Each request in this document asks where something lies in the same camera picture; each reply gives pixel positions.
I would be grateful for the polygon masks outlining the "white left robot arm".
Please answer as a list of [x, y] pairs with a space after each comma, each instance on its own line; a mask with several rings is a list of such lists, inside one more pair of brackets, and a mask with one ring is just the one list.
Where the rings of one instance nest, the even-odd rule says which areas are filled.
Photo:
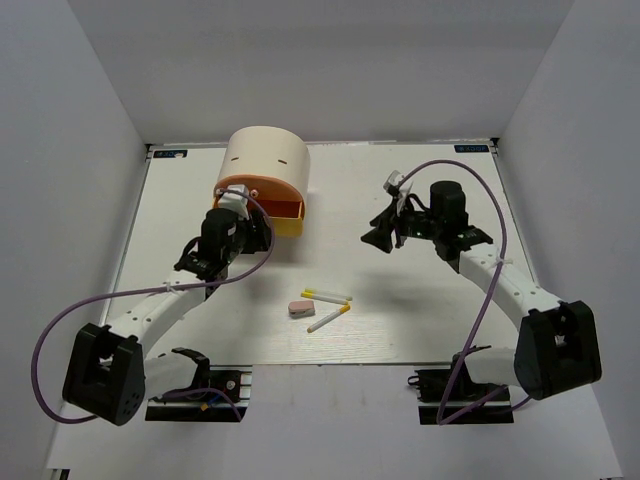
[[164, 284], [142, 292], [142, 301], [103, 326], [87, 324], [76, 335], [63, 398], [113, 425], [130, 421], [143, 402], [228, 396], [212, 387], [209, 359], [176, 347], [150, 352], [186, 315], [221, 286], [233, 283], [228, 270], [242, 254], [271, 254], [275, 228], [263, 207], [247, 214], [210, 210], [199, 236], [190, 240]]

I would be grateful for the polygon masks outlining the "orange top drawer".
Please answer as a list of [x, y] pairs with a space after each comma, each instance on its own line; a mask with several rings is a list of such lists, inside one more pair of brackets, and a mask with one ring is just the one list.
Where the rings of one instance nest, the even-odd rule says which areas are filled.
[[259, 175], [231, 175], [215, 184], [214, 190], [226, 189], [232, 185], [244, 185], [248, 192], [256, 192], [258, 200], [302, 202], [303, 195], [284, 180]]

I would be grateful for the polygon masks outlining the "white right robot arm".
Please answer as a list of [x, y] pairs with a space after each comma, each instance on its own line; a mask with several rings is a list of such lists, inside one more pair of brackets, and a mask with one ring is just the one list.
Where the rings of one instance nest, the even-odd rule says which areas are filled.
[[475, 347], [451, 374], [453, 390], [472, 399], [488, 384], [518, 386], [542, 400], [602, 377], [594, 314], [566, 302], [509, 264], [492, 238], [469, 222], [459, 183], [438, 181], [423, 205], [402, 175], [384, 184], [391, 204], [370, 222], [362, 241], [389, 253], [409, 238], [428, 240], [438, 257], [489, 295], [518, 331], [513, 348]]

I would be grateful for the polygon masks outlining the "yellow drawer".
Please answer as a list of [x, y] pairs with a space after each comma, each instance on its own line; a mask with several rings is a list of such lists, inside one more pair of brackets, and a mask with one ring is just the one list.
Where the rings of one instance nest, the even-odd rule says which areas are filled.
[[[278, 237], [297, 238], [304, 231], [305, 203], [258, 200], [257, 203], [269, 215]], [[249, 212], [257, 211], [254, 202], [248, 200]]]

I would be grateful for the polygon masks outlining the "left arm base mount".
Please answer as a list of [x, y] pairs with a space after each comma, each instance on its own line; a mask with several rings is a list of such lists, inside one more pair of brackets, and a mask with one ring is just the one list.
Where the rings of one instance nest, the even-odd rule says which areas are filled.
[[246, 414], [252, 388], [252, 366], [211, 366], [186, 394], [149, 400], [148, 422], [239, 423]]

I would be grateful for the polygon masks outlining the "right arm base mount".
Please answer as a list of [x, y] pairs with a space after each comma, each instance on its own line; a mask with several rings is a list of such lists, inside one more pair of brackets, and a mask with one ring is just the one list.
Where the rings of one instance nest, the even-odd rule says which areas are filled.
[[[452, 368], [446, 364], [424, 366], [414, 371], [407, 378], [407, 385], [417, 393], [418, 414], [420, 424], [435, 426], [436, 416], [441, 399], [445, 392]], [[465, 373], [461, 373], [450, 393], [444, 409], [443, 418], [455, 414], [498, 389], [494, 384], [474, 384]], [[498, 425], [512, 424], [513, 413], [510, 411], [511, 397], [507, 389], [502, 389], [483, 405], [454, 419], [452, 425]]]

